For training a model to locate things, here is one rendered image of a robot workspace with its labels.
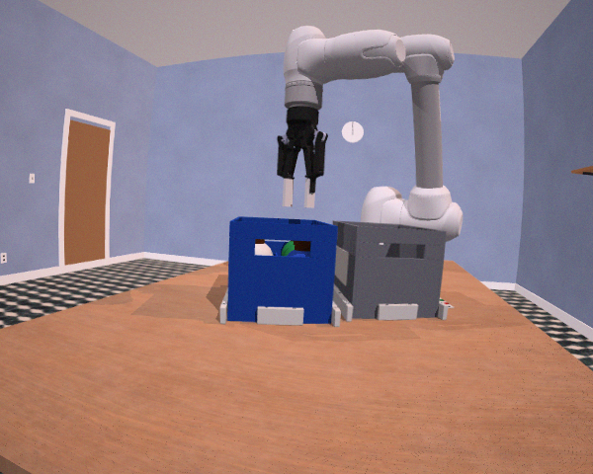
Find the green bottle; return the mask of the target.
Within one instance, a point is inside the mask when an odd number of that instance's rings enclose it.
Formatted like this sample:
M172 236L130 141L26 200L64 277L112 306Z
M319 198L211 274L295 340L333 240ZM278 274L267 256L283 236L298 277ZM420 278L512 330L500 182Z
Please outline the green bottle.
M287 251L287 249L288 249L288 248L289 248L291 245L293 245L293 244L294 244L294 241L290 241L290 242L288 242L288 243L287 243L287 244L284 246L284 248L283 248L283 250L282 250L282 256L285 254L285 252Z
M291 246L290 246L290 247L287 249L287 251L285 252L284 256L286 256L286 255L287 255L289 252L291 252L291 251L292 251L292 250L294 250L294 249L295 249L295 241L294 241L294 244L293 244L293 245L291 245Z

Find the grey divided crate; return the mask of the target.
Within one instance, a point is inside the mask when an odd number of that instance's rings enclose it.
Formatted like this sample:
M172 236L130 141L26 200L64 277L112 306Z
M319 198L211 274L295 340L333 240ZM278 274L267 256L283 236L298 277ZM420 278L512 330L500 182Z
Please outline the grey divided crate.
M334 220L332 225L338 226L334 283L354 306L352 319L377 319L379 304L417 304L417 318L438 317L447 231Z

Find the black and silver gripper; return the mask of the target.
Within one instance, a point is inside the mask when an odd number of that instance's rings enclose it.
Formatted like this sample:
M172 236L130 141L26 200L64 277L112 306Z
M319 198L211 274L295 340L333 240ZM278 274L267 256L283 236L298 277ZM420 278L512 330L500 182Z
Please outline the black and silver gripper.
M283 206L293 207L294 172L298 153L302 149L306 171L304 207L314 208L315 183L317 177L324 175L325 143L328 137L327 133L317 129L318 115L319 111L311 107L287 109L288 130L285 135L277 137L277 175L284 178Z

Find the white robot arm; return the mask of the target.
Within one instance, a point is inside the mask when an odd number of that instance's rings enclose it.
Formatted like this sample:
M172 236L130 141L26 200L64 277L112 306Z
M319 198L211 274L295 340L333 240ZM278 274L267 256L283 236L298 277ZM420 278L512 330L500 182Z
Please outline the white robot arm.
M439 93L444 70L454 61L451 42L436 35L400 38L392 32L368 30L327 39L312 26L291 32L284 57L287 109L320 110L323 84L334 80L371 79L393 72L405 73L411 84L416 186L408 200L393 187L372 188L363 203L361 222L444 230L446 242L460 235L463 212L443 186Z

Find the blue plastic bottle crate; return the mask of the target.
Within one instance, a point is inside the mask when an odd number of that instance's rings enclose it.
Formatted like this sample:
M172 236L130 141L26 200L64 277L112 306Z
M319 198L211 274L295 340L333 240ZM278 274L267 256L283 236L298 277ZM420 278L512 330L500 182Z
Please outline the blue plastic bottle crate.
M229 222L227 321L257 322L262 306L303 308L303 324L331 324L338 226L307 219L241 221ZM310 257L282 256L288 242L277 241L265 241L273 256L255 255L255 239L310 241Z

